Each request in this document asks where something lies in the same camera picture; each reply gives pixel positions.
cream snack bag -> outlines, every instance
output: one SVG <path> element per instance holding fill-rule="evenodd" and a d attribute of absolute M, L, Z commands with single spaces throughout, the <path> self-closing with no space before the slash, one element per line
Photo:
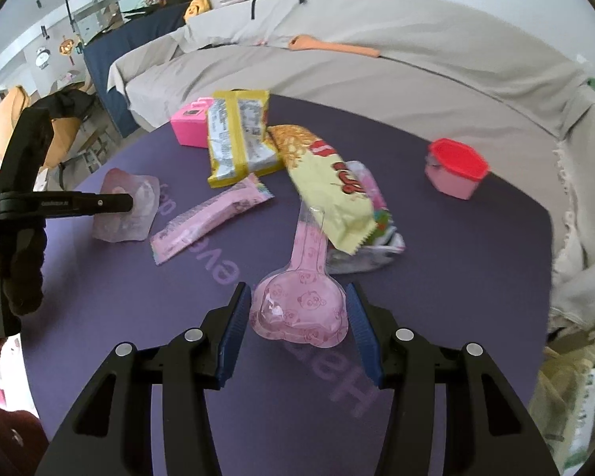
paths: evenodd
<path fill-rule="evenodd" d="M 269 132 L 302 199 L 324 214 L 325 235 L 339 251 L 355 254 L 377 228 L 372 202 L 359 180 L 337 151 L 308 129 L 278 125 Z"/>

wall decoration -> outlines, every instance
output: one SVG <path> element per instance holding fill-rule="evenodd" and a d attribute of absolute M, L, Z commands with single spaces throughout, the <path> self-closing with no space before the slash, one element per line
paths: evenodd
<path fill-rule="evenodd" d="M 73 61 L 73 57 L 71 57 L 71 54 L 73 53 L 73 49 L 75 48 L 75 41 L 73 41 L 72 39 L 66 39 L 66 36 L 63 37 L 64 41 L 62 41 L 62 43 L 59 45 L 59 53 L 61 53 L 62 55 L 67 55 L 70 59 L 71 65 L 74 66 L 75 62 Z"/>
<path fill-rule="evenodd" d="M 45 69 L 49 65 L 50 57 L 51 51 L 46 46 L 38 48 L 35 53 L 35 66 L 40 69 Z"/>

chair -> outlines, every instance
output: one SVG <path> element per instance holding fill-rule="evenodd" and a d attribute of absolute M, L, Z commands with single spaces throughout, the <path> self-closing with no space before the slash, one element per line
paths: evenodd
<path fill-rule="evenodd" d="M 72 162 L 83 160 L 86 163 L 88 171 L 92 174 L 96 170 L 102 167 L 102 163 L 105 162 L 111 148 L 115 148 L 118 145 L 115 140 L 109 135 L 108 131 L 104 128 L 96 128 L 95 131 L 86 139 L 83 145 L 77 151 L 77 154 L 70 159 L 64 160 L 58 165 L 58 184 L 59 187 L 64 187 L 64 169 Z"/>
<path fill-rule="evenodd" d="M 0 158 L 4 158 L 7 145 L 13 135 L 13 129 L 22 111 L 29 107 L 31 99 L 20 85 L 9 91 L 0 102 Z M 49 146 L 42 169 L 53 169 L 60 164 L 75 142 L 82 120 L 79 118 L 59 118 L 52 120 L 55 135 Z"/>

pink box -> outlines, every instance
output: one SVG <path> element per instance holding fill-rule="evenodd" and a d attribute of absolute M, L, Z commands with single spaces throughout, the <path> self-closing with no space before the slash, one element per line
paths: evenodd
<path fill-rule="evenodd" d="M 489 173 L 489 165 L 471 146 L 443 138 L 430 145 L 425 173 L 438 191 L 468 200 Z"/>
<path fill-rule="evenodd" d="M 207 111 L 213 103 L 213 98 L 199 98 L 172 116 L 170 123 L 180 144 L 207 148 Z"/>

red lid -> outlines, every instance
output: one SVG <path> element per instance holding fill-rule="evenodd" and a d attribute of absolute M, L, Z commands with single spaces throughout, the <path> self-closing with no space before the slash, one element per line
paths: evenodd
<path fill-rule="evenodd" d="M 454 139 L 437 139 L 430 145 L 430 154 L 449 173 L 470 181 L 482 181 L 489 173 L 489 164 L 471 146 Z"/>

